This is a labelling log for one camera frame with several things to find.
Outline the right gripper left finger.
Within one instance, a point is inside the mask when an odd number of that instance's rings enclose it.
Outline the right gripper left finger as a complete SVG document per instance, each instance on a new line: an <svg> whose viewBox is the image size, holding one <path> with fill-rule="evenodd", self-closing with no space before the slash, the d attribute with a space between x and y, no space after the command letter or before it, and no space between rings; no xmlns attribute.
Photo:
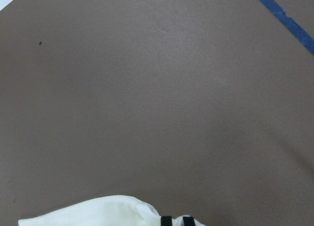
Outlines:
<svg viewBox="0 0 314 226"><path fill-rule="evenodd" d="M171 216L162 216L160 219L161 226L172 226L172 217Z"/></svg>

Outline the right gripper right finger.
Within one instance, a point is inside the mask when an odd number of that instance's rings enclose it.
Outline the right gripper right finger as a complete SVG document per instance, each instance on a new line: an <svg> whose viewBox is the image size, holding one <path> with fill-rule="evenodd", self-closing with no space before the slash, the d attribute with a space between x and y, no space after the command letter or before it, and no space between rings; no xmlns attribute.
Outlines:
<svg viewBox="0 0 314 226"><path fill-rule="evenodd" d="M195 221L192 216L183 216L183 225L184 226L195 226Z"/></svg>

